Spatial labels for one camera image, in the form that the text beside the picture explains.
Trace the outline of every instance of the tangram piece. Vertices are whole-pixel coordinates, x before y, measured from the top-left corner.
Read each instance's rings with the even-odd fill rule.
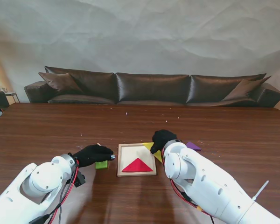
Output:
[[[201,148],[199,148],[197,145],[195,145],[194,143],[192,143],[190,141],[186,144],[186,146],[195,151],[201,151]]]
[[[106,169],[106,168],[108,168],[108,161],[95,163],[95,169]]]
[[[150,172],[153,171],[141,159],[135,159],[130,165],[122,170],[122,172]]]
[[[153,146],[153,142],[145,142],[143,143],[143,145],[150,151],[151,147]],[[155,154],[154,154],[155,158],[157,158],[160,162],[162,162],[162,157],[161,157],[161,151],[157,151]]]

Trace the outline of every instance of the sofa armrest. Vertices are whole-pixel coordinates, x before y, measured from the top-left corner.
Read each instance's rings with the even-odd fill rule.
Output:
[[[263,83],[251,93],[259,107],[274,107],[280,101],[280,91],[269,83]]]
[[[0,109],[5,110],[9,107],[9,102],[3,91],[0,91]]]
[[[31,103],[47,103],[55,96],[55,90],[45,81],[39,81],[25,86],[25,92]]]

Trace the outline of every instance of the green block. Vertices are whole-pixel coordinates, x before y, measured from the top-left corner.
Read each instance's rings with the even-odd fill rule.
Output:
[[[95,163],[95,169],[106,169],[106,168],[108,168],[108,161]]]

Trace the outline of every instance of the black glove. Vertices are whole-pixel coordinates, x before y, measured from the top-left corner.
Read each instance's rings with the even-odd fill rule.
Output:
[[[111,160],[113,151],[105,146],[92,145],[86,146],[81,151],[73,154],[73,157],[79,161],[80,167],[87,167],[95,162]]]
[[[153,135],[153,146],[150,149],[150,152],[152,154],[156,153],[158,150],[162,150],[167,142],[171,140],[176,140],[177,136],[176,134],[173,134],[172,132],[168,130],[159,130],[156,131]]]

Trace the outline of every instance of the leather sofa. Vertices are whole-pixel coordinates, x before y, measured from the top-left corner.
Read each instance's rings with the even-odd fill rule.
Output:
[[[243,79],[260,80],[265,74],[214,77],[114,74],[53,67],[45,70],[70,74],[83,94],[56,94],[45,81],[39,81],[25,87],[31,103],[274,107],[280,100],[280,91],[268,83],[252,91],[249,97],[223,100]]]

